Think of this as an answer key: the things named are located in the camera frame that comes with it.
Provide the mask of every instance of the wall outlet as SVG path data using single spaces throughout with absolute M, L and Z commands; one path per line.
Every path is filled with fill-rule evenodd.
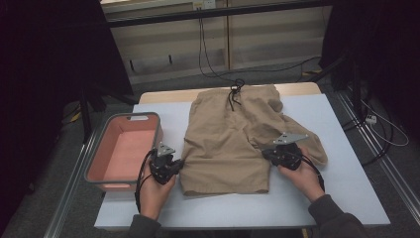
M 200 10 L 200 9 L 205 9 L 203 1 L 202 0 L 201 1 L 193 1 L 192 2 L 192 10 L 197 11 L 197 10 Z
M 367 116 L 367 120 L 366 120 L 369 124 L 374 125 L 376 123 L 376 116 L 373 115 L 368 115 Z
M 215 9 L 216 0 L 204 0 L 203 5 L 204 5 L 204 9 Z

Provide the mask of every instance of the floor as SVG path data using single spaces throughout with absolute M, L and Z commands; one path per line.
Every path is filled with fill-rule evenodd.
M 278 69 L 278 65 L 259 67 L 259 69 Z M 249 84 L 265 84 L 265 83 L 280 83 L 280 82 L 294 82 L 307 80 L 308 76 L 301 76 L 301 71 L 310 71 L 318 69 L 316 60 L 306 64 L 294 67 L 291 70 L 276 70 L 275 72 L 254 72 L 244 71 L 238 72 L 229 76 L 240 76 L 244 78 Z M 203 75 L 188 76 L 183 78 L 171 79 L 170 81 L 147 82 L 138 85 L 133 85 L 135 90 L 135 97 L 140 98 L 145 91 L 159 91 L 159 90 L 174 90 L 182 88 L 196 88 L 196 87 L 214 87 L 214 86 L 228 86 L 229 82 L 215 78 L 208 78 Z M 342 124 L 347 124 L 354 118 L 349 115 L 346 110 L 345 101 L 346 95 L 349 91 L 334 91 L 331 88 L 331 83 L 328 78 L 318 82 L 323 93 L 325 93 Z M 130 111 L 130 106 L 114 101 L 112 98 L 105 98 L 108 101 L 108 108 L 106 112 L 91 111 L 92 120 L 99 123 L 106 114 L 115 112 Z M 386 116 L 386 111 L 380 102 L 373 98 L 369 105 L 374 108 L 379 115 Z M 74 109 L 77 102 L 70 103 L 63 109 L 63 115 Z M 54 216 L 54 212 L 62 199 L 62 195 L 67 185 L 67 181 L 71 176 L 72 169 L 77 163 L 77 158 L 82 149 L 83 127 L 80 120 L 65 124 L 67 119 L 63 118 L 63 126 L 60 132 L 59 140 L 52 151 L 49 162 L 41 173 L 39 179 L 35 181 L 35 192 L 28 194 L 21 203 L 19 210 L 9 223 L 9 226 L 2 237 L 44 237 L 46 231 Z M 374 127 L 380 133 L 383 130 L 388 132 L 390 126 L 388 123 L 381 120 L 384 129 L 381 129 L 379 122 Z M 392 115 L 393 124 L 398 128 L 402 128 L 398 121 L 397 115 Z M 352 128 L 352 123 L 344 126 L 344 129 Z M 346 132 L 348 139 L 358 155 L 361 163 L 365 163 L 374 158 L 376 152 L 368 146 L 366 138 L 361 134 L 364 127 L 354 127 Z M 397 147 L 391 146 L 386 156 L 379 161 L 364 167 L 371 184 L 376 191 L 379 200 L 381 201 L 390 221 L 391 225 L 380 227 L 369 227 L 367 229 L 371 237 L 420 237 L 420 221 L 416 220 L 415 214 L 419 210 L 418 203 L 413 204 L 411 208 L 407 206 L 410 200 L 404 197 L 404 192 L 399 188 L 398 184 L 401 180 L 392 178 L 386 167 L 390 165 L 397 168 L 403 177 L 405 183 L 414 191 L 415 199 L 416 192 L 420 191 L 420 178 L 418 172 L 420 171 L 420 142 L 408 135 L 410 142 L 407 146 Z M 383 141 L 375 136 L 375 139 L 383 145 Z M 394 143 L 403 144 L 405 142 L 404 136 L 394 129 Z M 60 237 L 114 237 L 115 233 L 105 232 L 93 227 L 92 220 L 97 215 L 98 206 L 94 201 L 100 200 L 103 193 L 100 190 L 92 191 L 83 182 L 77 185 L 77 196 L 71 201 L 71 208 L 68 211 L 67 218 L 63 228 L 60 230 Z M 309 229 L 308 233 L 311 237 L 317 237 L 316 229 Z

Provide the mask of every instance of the black curtain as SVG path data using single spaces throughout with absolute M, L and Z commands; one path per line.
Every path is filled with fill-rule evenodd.
M 350 56 L 332 72 L 335 89 L 352 81 L 353 63 L 372 93 L 420 138 L 420 17 L 417 1 L 350 1 L 333 7 L 320 65 Z
M 0 0 L 0 233 L 48 162 L 62 108 L 81 87 L 133 93 L 110 30 L 83 27 L 91 23 L 106 23 L 99 1 Z

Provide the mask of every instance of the table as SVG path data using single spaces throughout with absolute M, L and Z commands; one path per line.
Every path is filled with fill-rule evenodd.
M 283 113 L 315 132 L 323 143 L 330 158 L 328 166 L 320 169 L 327 193 L 364 225 L 389 224 L 328 100 L 317 85 L 290 83 L 278 84 L 276 88 L 284 104 Z M 187 127 L 191 100 L 202 90 L 205 89 L 146 93 L 134 108 L 135 112 L 155 111 L 160 115 L 163 142 L 177 150 L 176 158 L 180 157 L 182 150 L 182 133 Z M 308 205 L 309 201 L 300 191 L 272 167 L 267 194 L 186 197 L 177 181 L 161 211 L 159 222 L 165 229 L 306 227 L 315 225 L 307 212 Z M 132 192 L 107 192 L 95 227 L 128 229 L 136 213 Z

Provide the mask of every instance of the black strap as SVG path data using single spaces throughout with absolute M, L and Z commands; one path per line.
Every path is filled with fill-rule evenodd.
M 241 92 L 241 88 L 245 85 L 245 82 L 243 79 L 235 79 L 235 83 L 231 85 L 231 92 L 229 92 L 228 99 L 229 103 L 231 104 L 232 111 L 234 110 L 234 105 L 232 101 L 238 103 L 239 105 L 242 105 L 241 102 L 235 100 L 235 95 Z

